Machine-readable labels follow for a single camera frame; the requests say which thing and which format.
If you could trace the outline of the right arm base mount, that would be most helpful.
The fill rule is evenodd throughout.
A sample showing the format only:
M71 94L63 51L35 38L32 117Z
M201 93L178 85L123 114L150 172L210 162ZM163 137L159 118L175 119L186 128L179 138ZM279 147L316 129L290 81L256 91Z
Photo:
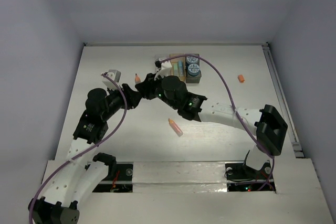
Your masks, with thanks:
M274 166L267 159L259 170L246 165L247 156L243 161L225 164L224 177L229 192L276 191L274 183Z

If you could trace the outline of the green highlighter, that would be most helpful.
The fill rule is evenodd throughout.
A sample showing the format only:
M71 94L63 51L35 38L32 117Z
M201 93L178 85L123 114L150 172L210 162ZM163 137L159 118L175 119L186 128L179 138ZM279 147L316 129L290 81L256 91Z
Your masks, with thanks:
M172 64L172 67L173 67L173 69L172 69L172 75L178 77L179 76L179 67L178 67L178 64L176 62L174 62Z

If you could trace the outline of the blue highlighter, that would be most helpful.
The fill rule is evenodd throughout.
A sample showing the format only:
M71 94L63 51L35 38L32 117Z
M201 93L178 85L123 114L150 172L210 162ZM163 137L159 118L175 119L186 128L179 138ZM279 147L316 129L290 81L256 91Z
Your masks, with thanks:
M184 76L184 68L183 68L183 62L181 60L178 61L178 71L179 71L179 76L183 77Z

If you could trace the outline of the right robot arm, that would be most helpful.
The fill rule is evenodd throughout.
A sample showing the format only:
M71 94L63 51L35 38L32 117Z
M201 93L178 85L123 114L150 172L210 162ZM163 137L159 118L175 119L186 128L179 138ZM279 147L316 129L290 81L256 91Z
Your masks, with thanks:
M248 178L258 175L266 161L282 152L288 125L272 105L247 109L213 102L189 92L186 84L176 76L162 78L150 73L135 88L145 99L160 99L186 120L217 123L246 131L255 143L241 166Z

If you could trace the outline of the orange tip clear highlighter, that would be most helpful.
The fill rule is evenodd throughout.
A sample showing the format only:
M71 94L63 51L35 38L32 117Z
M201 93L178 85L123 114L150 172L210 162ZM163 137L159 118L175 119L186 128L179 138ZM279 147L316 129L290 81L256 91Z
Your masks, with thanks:
M140 79L140 77L139 77L139 75L137 73L135 74L134 81L135 81L136 84L141 83L141 79Z

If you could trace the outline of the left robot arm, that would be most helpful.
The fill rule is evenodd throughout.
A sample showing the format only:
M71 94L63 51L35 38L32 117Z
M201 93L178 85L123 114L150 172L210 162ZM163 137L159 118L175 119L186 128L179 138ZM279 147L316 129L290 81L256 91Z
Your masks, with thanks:
M66 161L41 185L28 205L29 223L77 223L80 209L103 179L116 177L116 158L97 153L109 136L107 121L120 109L134 109L142 96L127 84L89 91Z

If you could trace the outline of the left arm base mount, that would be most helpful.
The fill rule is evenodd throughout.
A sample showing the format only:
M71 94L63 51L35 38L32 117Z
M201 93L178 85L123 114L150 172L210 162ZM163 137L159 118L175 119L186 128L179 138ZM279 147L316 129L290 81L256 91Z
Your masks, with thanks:
M133 163L117 163L114 176L108 175L93 190L93 193L133 192Z

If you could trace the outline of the small orange cap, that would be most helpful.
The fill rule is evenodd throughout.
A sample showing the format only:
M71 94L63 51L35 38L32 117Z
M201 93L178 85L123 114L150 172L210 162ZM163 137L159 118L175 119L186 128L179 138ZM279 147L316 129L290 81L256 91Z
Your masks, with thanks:
M240 83L244 83L245 82L244 76L242 74L240 74L238 76L238 80L239 80Z

